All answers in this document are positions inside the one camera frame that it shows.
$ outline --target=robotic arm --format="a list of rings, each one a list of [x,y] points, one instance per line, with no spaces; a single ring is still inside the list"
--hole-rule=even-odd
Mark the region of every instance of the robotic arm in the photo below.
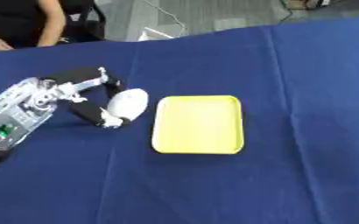
[[[102,108],[81,94],[104,86],[111,101]],[[0,94],[0,162],[66,102],[71,112],[98,127],[119,128],[147,108],[142,89],[123,91],[122,82],[104,67],[83,67],[42,79],[29,78]]]

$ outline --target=yellow plastic tray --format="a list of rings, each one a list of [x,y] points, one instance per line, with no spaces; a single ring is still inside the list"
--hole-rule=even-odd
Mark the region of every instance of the yellow plastic tray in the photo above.
[[[161,153],[235,154],[243,147],[241,103],[229,95],[166,97],[152,146]]]

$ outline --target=wire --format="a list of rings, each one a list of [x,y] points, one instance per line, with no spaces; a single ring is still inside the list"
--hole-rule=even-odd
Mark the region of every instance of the wire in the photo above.
[[[287,21],[288,19],[290,19],[292,17],[292,15],[294,15],[294,12],[292,11],[292,9],[287,7],[287,4],[285,3],[285,0],[280,0],[280,3],[282,4],[283,8],[285,8],[286,11],[288,11],[288,15],[285,16],[284,18],[282,18],[279,23],[283,24],[285,21]]]
[[[153,7],[153,8],[155,8],[155,9],[157,9],[157,10],[159,10],[159,11],[165,13],[166,15],[172,17],[172,19],[175,21],[175,23],[181,27],[181,31],[179,32],[178,38],[180,38],[180,37],[182,37],[182,36],[184,35],[185,30],[187,29],[187,26],[186,26],[184,23],[182,23],[182,22],[177,18],[177,16],[175,16],[174,14],[172,14],[172,13],[170,13],[170,12],[168,12],[168,11],[162,9],[162,8],[160,8],[159,6],[157,6],[156,4],[154,4],[154,3],[152,3],[152,2],[150,2],[150,1],[148,1],[148,0],[143,0],[143,2],[149,4],[151,7]]]

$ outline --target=black chair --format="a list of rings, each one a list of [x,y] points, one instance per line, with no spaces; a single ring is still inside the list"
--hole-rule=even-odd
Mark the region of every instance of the black chair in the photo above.
[[[61,0],[67,15],[67,26],[63,37],[70,43],[104,40],[106,17],[94,0]],[[97,15],[97,20],[88,19],[90,13]],[[72,15],[80,15],[73,20]]]

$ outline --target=gray floor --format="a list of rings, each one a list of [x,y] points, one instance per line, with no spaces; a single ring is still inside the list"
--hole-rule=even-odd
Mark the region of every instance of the gray floor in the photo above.
[[[289,13],[279,0],[149,0],[176,15],[185,35],[255,25],[278,24]],[[320,10],[296,10],[286,23],[359,16],[359,0],[337,0]],[[108,18],[107,38],[136,41],[144,27],[177,37],[181,27],[172,17],[143,0],[97,0]]]

